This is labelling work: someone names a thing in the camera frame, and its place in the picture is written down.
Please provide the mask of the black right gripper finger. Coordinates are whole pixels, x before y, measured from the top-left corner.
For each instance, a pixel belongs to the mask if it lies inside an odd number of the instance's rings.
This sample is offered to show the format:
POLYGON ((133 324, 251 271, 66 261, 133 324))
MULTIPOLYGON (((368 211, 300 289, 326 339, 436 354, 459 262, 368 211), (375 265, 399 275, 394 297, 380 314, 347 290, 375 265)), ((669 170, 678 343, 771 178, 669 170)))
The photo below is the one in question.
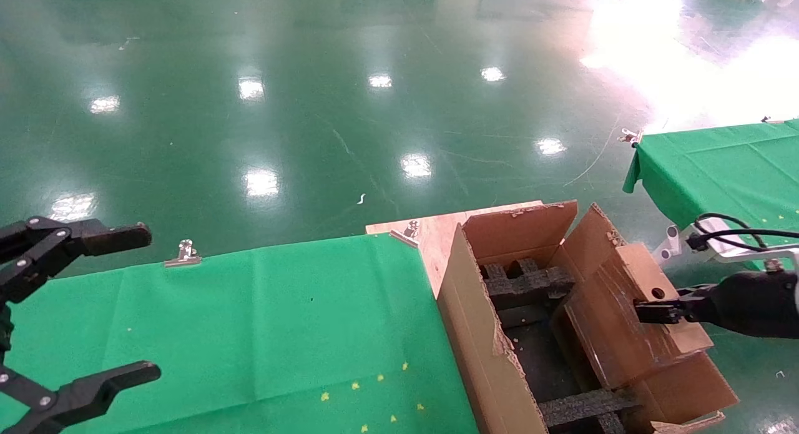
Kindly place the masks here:
POLYGON ((674 300, 634 303, 635 314, 640 323, 678 324, 688 320, 694 298, 681 297, 674 300))

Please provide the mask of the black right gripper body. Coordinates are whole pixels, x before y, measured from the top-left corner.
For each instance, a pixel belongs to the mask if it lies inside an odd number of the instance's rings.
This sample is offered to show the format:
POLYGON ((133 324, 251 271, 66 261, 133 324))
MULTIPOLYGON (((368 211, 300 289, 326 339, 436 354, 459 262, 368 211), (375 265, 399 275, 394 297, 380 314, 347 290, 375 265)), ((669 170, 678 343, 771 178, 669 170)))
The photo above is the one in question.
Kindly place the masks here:
POLYGON ((798 339, 797 273, 736 272, 693 293, 690 321, 749 337, 798 339))

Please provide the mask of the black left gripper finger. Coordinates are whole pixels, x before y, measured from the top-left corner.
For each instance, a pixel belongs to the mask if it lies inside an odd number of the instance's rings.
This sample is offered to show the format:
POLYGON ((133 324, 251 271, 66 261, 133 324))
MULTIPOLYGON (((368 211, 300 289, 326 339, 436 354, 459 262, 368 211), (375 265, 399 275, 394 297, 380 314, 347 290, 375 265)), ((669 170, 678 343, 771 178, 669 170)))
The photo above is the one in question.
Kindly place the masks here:
POLYGON ((57 391, 4 365, 1 374, 1 392, 28 407, 18 422, 2 432, 60 433, 104 416, 120 392, 159 380, 162 369, 150 361, 137 361, 86 375, 60 386, 57 391))
POLYGON ((1 300, 22 303, 79 257, 101 257, 147 247, 143 223, 108 227, 100 220, 60 222, 31 217, 2 227, 1 300))

